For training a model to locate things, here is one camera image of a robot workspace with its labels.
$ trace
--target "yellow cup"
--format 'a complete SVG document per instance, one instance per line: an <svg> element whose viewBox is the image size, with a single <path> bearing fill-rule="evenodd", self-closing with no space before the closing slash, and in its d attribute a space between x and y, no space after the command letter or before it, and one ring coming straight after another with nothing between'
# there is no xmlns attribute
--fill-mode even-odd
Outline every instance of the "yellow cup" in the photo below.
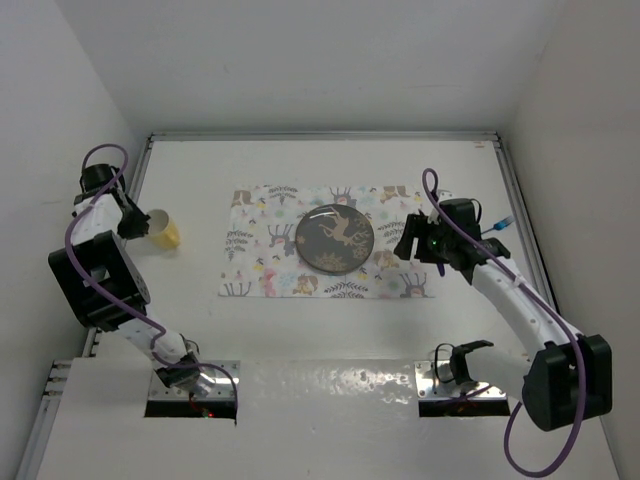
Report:
<svg viewBox="0 0 640 480"><path fill-rule="evenodd" d="M150 210L149 233L147 238L151 242L165 250L171 250L180 245L180 232L173 219L164 210Z"/></svg>

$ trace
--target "floral pattern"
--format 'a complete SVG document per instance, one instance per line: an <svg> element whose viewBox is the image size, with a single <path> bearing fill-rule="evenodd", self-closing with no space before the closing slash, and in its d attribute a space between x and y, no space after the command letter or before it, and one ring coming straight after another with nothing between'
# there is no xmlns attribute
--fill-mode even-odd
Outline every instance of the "floral pattern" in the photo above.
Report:
<svg viewBox="0 0 640 480"><path fill-rule="evenodd" d="M415 186L342 186L299 188L289 185L238 186L231 203L219 294L222 296L298 298L425 298L439 278L431 266L403 262L393 255L407 214L422 208ZM295 242L304 215L321 205L339 203L362 212L375 233L373 253L356 271L332 276L311 269ZM354 258L368 251L355 248ZM346 258L323 254L329 269Z"/></svg>

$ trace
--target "metal frame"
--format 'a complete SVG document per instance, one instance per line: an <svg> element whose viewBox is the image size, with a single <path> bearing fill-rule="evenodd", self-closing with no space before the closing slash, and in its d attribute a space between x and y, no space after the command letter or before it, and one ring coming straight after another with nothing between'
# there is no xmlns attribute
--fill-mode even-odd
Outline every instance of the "metal frame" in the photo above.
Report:
<svg viewBox="0 0 640 480"><path fill-rule="evenodd" d="M49 435L53 428L53 422L58 413L60 400L62 400L62 391L69 377L71 363L71 360L56 360L53 362L44 393L42 394L40 408L22 455L16 480L35 480L38 476L44 451L47 448Z"/></svg>
<svg viewBox="0 0 640 480"><path fill-rule="evenodd" d="M142 189L145 172L149 165L149 159L155 142L185 142L185 141L247 141L247 140L440 140L440 141L489 141L493 143L497 160L502 171L503 181L507 188L507 194L516 226L522 241L525 257L532 273L531 283L538 290L540 295L554 308L556 307L553 292L547 278L547 273L542 261L542 256L538 250L535 234L529 220L529 215L522 197L522 192L513 168L513 164L508 152L505 150L501 138L494 131L461 131L461 132L389 132L389 131L328 131L328 132L157 132L151 134L146 140L145 146L140 153L138 163L127 193L137 201ZM95 349L100 342L101 332L91 328L87 335L87 340L82 352L83 357L95 356ZM71 366L71 361L54 363L56 365L66 365L67 370ZM56 377L55 382L49 381L40 404L40 409L35 420L34 427L29 437L29 442L25 450L18 480L35 479L40 468L44 450L53 427L62 388L66 381L64 376Z"/></svg>

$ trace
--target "cable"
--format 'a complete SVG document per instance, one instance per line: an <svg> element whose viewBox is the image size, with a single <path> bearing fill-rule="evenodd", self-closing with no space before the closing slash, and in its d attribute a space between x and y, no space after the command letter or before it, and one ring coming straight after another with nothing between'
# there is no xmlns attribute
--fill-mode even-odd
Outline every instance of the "cable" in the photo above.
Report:
<svg viewBox="0 0 640 480"><path fill-rule="evenodd" d="M187 337L185 337L181 333L179 333L178 335L180 335L182 337L182 340L184 340L184 343L191 343L191 344L195 345L196 352L197 352L198 355L200 355L200 345L198 345L198 342L196 342L195 340L189 340Z"/></svg>
<svg viewBox="0 0 640 480"><path fill-rule="evenodd" d="M462 401L468 400L468 399L470 399L472 397L477 397L478 395L480 395L480 394L486 392L487 390L489 390L492 386L493 385L487 385L486 387L479 388L478 390L474 390L473 392L463 393L459 397L448 398L446 400L440 400L439 402L436 402L436 404L437 405L447 405L449 403L462 402Z"/></svg>
<svg viewBox="0 0 640 480"><path fill-rule="evenodd" d="M478 215L476 216L476 223L480 223L480 220L482 220L482 204L477 198L470 198L469 200L478 204Z"/></svg>
<svg viewBox="0 0 640 480"><path fill-rule="evenodd" d="M78 258L76 257L76 254L75 254L75 252L73 250L73 244L71 243L71 236L73 234L73 230L75 229L76 225L78 225L78 222L80 222L80 220L87 213L89 213L89 211L95 206L96 202L100 199L100 197L102 195L104 195L104 193L106 191L108 191L111 187L113 187L116 184L116 182L118 182L118 179L124 174L125 170L127 169L127 165L129 164L129 155L127 154L127 151L123 147L121 147L120 145L117 145L115 143L104 143L102 145L98 145L97 147L92 148L91 150L89 150L89 152L87 152L87 154L84 157L84 160L82 161L82 169L83 170L85 169L85 167L87 165L87 161L89 160L91 155L93 155L95 152L97 152L98 150L101 150L103 148L115 148L117 150L120 150L120 152L122 152L122 155L123 155L122 167L120 167L118 172L115 174L115 176L111 180L109 180L100 190L98 190L98 193L96 193L96 195L91 199L91 201L89 202L89 205L84 210L82 210L80 213L78 213L78 215L76 215L76 217L71 221L71 223L67 227L67 230L65 231L65 234L64 234L64 248L65 248L65 250L67 252L67 256L69 257L69 261L71 262L71 265L73 265L73 268L75 268L75 270L78 272L78 274L82 277L82 279L85 282L87 282L87 285L91 286L91 288L93 288L98 294L100 294L105 299L109 300L109 302L111 302L116 307L118 307L121 310L127 312L132 317L137 318L138 320L143 321L144 323L146 323L150 327L158 330L158 334L155 335L151 339L151 342L149 344L149 348L151 350L151 355L153 356L153 358L157 362L159 362L162 365L165 365L167 367L171 367L171 368L184 368L184 369L187 369L187 368L210 368L212 370L216 370L216 371L222 373L225 377L227 377L229 380L231 380L231 388L233 389L234 404L235 404L234 422L237 425L238 424L238 420L237 420L237 415L238 415L238 388L237 388L236 383L234 382L233 377L231 376L231 374L229 372L227 372L224 368L218 367L217 365L213 365L211 363L199 363L198 362L198 363L195 363L193 365L176 365L176 364L172 364L170 362L167 362L165 359L161 358L156 352L153 351L153 349L154 349L154 347L156 345L156 342L161 337L166 335L167 329L164 328L159 323L154 322L153 320L151 320L149 317L147 317L143 313L141 313L138 310L134 309L133 307L127 305L125 302L123 302L118 297L116 297L111 292L109 292L107 289L105 289L89 273L87 273L87 271L83 268L83 266L78 261Z"/></svg>
<svg viewBox="0 0 640 480"><path fill-rule="evenodd" d="M451 378L450 378L449 380L447 380L446 382L445 382L445 381L440 380L440 374L438 373L438 351L440 350L440 347L443 347L443 346L445 346L445 345L448 345L448 346L450 346L451 348L455 348L451 343L441 343L440 345L438 345L438 346L436 347L436 352L433 354L433 365L434 365L434 366L433 366L433 373L434 373L434 375L435 375L436 379L438 380L438 382L443 383L443 384L445 384L445 383L451 383L451 382L453 382L453 381L455 380L455 378L453 378L453 377L451 377Z"/></svg>
<svg viewBox="0 0 640 480"><path fill-rule="evenodd" d="M498 267L500 267L504 271L505 275L507 275L507 277L509 277L512 281L515 281L517 279L517 275L513 273L509 269L509 267L507 267L495 255L493 255L489 250L487 250L484 247L484 245L482 245L482 243L475 241L472 237L467 235L467 233L464 230L462 230L460 227L458 227L458 225L456 225L455 222L451 220L451 218L449 218L449 216L444 212L444 210L442 210L442 207L438 205L438 201L432 194L432 191L429 190L428 182L427 182L427 176L429 174L431 174L434 179L435 186L433 190L435 191L438 188L438 174L432 168L426 168L424 172L422 172L422 187L424 188L424 191L427 194L427 198L433 205L433 208L438 212L440 217L442 217L442 219L451 228L453 228L453 230L456 233L458 233L462 238L464 238L467 242L473 245L476 249L484 253L487 256L487 258L492 260ZM533 478L542 478L542 477L551 475L560 467L560 465L564 463L564 461L567 459L567 457L571 453L571 450L574 444L576 443L578 434L580 433L580 427L582 426L582 420L584 418L584 411L585 411L586 401L587 401L586 371L584 366L584 358L582 356L582 352L580 351L580 346L578 345L578 342L575 336L571 333L571 330L569 330L569 328L565 325L562 317L556 311L554 311L553 308L547 305L547 303L544 300L542 300L542 298L538 297L538 295L536 295L536 293L531 288L529 288L526 284L521 283L519 285L519 288L534 303L536 303L551 318L553 318L553 320L558 324L558 326L562 329L562 331L567 335L567 338L569 339L569 343L571 344L571 347L573 348L573 352L576 357L576 368L578 370L578 402L576 406L576 415L573 420L573 425L571 426L571 431L569 432L569 436L567 437L567 441L565 442L564 447L562 447L562 450L558 454L558 457L553 462L551 462L551 464L548 467L537 472L525 470L520 465L518 465L513 459L513 457L511 456L511 451L509 448L509 439L511 438L511 429L513 428L513 423L516 418L516 415L518 414L518 412L520 411L520 408L522 407L522 403L518 402L516 407L513 409L513 412L511 413L509 422L507 423L507 428L505 429L505 432L504 432L504 441L503 441L504 454L507 457L507 461L518 473L522 475L526 475L528 477L533 477Z"/></svg>
<svg viewBox="0 0 640 480"><path fill-rule="evenodd" d="M503 218L502 220L500 220L499 222L496 222L493 224L493 226L491 228L486 229L485 231L482 232L482 235L484 235L485 233L489 233L492 231L496 231L499 232L500 230L504 230L505 228L507 228L509 225L511 225L513 222L515 222L515 218L513 217L513 215L509 215L508 217Z"/></svg>
<svg viewBox="0 0 640 480"><path fill-rule="evenodd" d="M201 406L199 406L198 404L196 404L196 402L193 401L193 393L189 394L189 406L191 407L192 410L198 412L201 416L203 417L208 417L208 418L214 418L215 415L213 413L211 413L209 411L209 409L207 408L202 408Z"/></svg>

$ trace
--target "metal mounting plate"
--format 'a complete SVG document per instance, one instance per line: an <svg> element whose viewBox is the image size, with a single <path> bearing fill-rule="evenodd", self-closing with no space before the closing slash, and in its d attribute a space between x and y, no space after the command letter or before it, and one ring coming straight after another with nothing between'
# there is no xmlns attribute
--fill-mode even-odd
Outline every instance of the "metal mounting plate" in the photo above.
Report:
<svg viewBox="0 0 640 480"><path fill-rule="evenodd" d="M446 369L448 365L448 361L438 361L438 366L440 367L438 372L442 372L443 367ZM435 377L434 366L435 362L431 360L415 363L416 387L418 389L419 402L437 402L456 398L489 385L486 382L471 382L463 385L457 385L455 382L440 383ZM498 387L491 387L486 392L473 397L474 402L506 399L507 395Z"/></svg>

